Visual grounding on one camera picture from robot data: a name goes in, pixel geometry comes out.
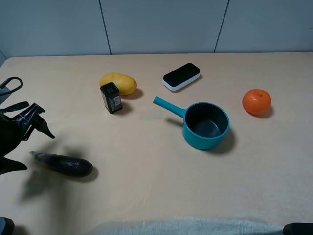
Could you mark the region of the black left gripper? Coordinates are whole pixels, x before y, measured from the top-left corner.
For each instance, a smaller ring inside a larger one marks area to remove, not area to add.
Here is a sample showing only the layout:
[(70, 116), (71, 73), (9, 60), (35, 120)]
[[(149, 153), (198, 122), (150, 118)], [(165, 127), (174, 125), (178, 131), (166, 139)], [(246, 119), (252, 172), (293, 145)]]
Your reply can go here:
[(55, 138), (47, 122), (40, 116), (44, 112), (38, 104), (30, 105), (28, 102), (19, 102), (0, 110), (0, 175), (27, 170), (25, 164), (3, 156), (17, 148), (22, 141), (27, 141), (35, 129)]

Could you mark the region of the black robot base left corner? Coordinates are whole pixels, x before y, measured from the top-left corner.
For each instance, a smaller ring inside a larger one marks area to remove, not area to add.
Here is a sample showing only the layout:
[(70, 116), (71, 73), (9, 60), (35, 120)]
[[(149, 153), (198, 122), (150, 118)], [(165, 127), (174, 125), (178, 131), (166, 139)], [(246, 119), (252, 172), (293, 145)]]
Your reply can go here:
[(15, 228), (14, 222), (5, 217), (0, 217), (0, 235), (12, 235)]

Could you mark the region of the black robot base right corner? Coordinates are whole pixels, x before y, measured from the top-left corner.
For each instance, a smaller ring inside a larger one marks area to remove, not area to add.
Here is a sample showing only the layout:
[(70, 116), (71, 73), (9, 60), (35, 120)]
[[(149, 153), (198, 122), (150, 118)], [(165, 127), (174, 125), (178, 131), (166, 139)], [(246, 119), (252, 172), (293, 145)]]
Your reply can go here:
[(313, 223), (290, 223), (284, 226), (283, 235), (313, 235)]

